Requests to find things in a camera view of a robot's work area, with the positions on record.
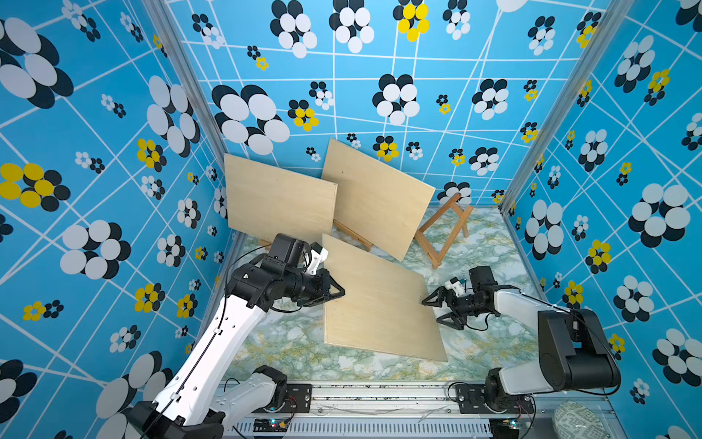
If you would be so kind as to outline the plywood board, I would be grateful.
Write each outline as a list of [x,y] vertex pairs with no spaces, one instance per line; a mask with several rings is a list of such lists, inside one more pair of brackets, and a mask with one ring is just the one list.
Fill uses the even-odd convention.
[[423,276],[323,236],[329,256],[325,269],[345,295],[325,304],[325,344],[402,357],[446,362],[434,312],[422,305]]
[[337,184],[225,155],[230,228],[271,243],[282,233],[321,241],[332,233]]
[[334,220],[402,261],[435,188],[332,139],[322,179],[337,184]]

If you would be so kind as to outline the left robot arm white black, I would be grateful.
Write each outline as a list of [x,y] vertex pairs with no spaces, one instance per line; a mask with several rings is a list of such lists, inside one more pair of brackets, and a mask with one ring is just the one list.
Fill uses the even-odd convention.
[[287,298],[302,309],[345,295],[323,267],[327,257],[321,244],[279,233],[269,252],[234,268],[192,356],[153,400],[129,411],[129,426],[142,438],[221,438],[251,413],[292,405],[286,375],[269,366],[259,367],[229,391],[220,384],[245,340],[277,301]]

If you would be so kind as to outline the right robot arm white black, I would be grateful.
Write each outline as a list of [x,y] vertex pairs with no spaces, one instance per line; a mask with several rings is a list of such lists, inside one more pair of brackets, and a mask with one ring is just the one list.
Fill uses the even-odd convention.
[[621,371],[597,315],[589,309],[556,307],[515,285],[500,285],[488,266],[469,271],[470,285],[454,277],[422,300],[426,307],[447,308],[436,321],[468,329],[474,316],[508,316],[537,336],[537,358],[495,368],[484,382],[484,404],[502,413],[522,397],[577,391],[610,396],[622,385]]

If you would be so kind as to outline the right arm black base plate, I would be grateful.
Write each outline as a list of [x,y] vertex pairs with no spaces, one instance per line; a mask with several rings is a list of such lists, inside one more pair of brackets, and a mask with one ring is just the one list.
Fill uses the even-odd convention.
[[484,384],[455,382],[447,389],[447,396],[458,405],[461,414],[518,416],[535,412],[528,396],[496,393],[487,390]]

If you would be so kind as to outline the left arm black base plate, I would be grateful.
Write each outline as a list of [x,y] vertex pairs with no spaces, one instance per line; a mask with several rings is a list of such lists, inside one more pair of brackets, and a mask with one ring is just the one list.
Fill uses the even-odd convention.
[[276,391],[272,402],[256,409],[253,413],[310,413],[313,396],[313,386],[309,383],[288,383],[284,394]]

